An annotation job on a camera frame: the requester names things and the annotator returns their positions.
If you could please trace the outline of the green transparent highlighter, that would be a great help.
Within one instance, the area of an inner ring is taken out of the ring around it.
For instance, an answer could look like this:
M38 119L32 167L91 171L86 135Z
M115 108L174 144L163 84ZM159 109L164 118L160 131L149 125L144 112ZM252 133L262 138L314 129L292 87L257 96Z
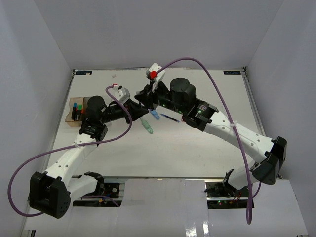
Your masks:
M149 123L144 119L144 118L140 118L140 121L142 123L142 126L150 133L153 134L153 129L151 128L151 126L149 125Z

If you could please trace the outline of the blue pen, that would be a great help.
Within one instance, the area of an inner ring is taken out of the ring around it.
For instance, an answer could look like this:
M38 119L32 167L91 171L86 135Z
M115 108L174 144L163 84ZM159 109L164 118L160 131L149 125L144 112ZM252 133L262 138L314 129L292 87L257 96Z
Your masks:
M172 121L174 121L174 122L177 122L177 123L179 123L180 121L178 120L178 119L175 119L175 118L173 118L173 117L171 117L171 116L168 116L168 115L165 115L165 114L160 114L161 116L163 116L163 117L165 117L165 118L167 118L167 119L170 119L170 120L172 120Z

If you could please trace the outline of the green cap black highlighter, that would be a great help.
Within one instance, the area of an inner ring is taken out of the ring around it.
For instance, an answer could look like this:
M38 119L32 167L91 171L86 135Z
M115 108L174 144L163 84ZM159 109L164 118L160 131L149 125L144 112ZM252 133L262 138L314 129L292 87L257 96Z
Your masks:
M80 120L81 112L82 112L82 105L77 105L76 113L75 113L75 121Z

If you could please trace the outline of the blue cap black highlighter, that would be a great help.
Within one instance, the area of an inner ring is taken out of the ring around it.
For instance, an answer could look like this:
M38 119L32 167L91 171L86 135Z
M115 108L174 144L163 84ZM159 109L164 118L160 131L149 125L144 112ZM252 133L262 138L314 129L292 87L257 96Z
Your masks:
M72 113L71 113L71 119L73 121L76 121L76 113L77 113L77 103L74 102L73 108L72 108Z

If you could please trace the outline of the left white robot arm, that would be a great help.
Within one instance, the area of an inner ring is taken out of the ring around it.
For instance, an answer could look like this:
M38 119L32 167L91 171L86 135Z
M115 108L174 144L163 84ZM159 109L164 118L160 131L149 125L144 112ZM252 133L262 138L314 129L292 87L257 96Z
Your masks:
M74 172L88 155L98 147L108 132L107 123L124 118L126 123L148 113L138 103L128 99L122 106L113 101L105 104L103 97L93 96L84 110L85 121L76 136L74 147L43 173L35 172L30 179L30 207L55 217L63 217L72 201L88 195L99 197L104 192L104 178L95 172L86 172L73 179Z

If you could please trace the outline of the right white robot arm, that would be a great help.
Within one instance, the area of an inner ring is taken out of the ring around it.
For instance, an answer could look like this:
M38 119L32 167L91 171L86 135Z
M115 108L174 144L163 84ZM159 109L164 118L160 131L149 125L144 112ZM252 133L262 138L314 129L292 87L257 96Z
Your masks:
M229 196L236 196L249 183L275 184L285 161L287 141L278 136L275 139L260 135L234 123L213 105L196 97L196 88L185 78L175 78L170 87L159 82L137 92L135 99L148 109L162 106L182 114L183 121L190 127L214 135L243 150L252 158L249 171L241 167L230 170L219 188Z

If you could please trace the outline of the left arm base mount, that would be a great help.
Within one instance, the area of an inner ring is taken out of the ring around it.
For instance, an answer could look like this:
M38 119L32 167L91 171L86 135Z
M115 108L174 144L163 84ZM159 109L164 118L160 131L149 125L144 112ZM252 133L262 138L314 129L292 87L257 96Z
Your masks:
M120 207L120 183L107 181L96 172L74 175L68 184L73 206Z

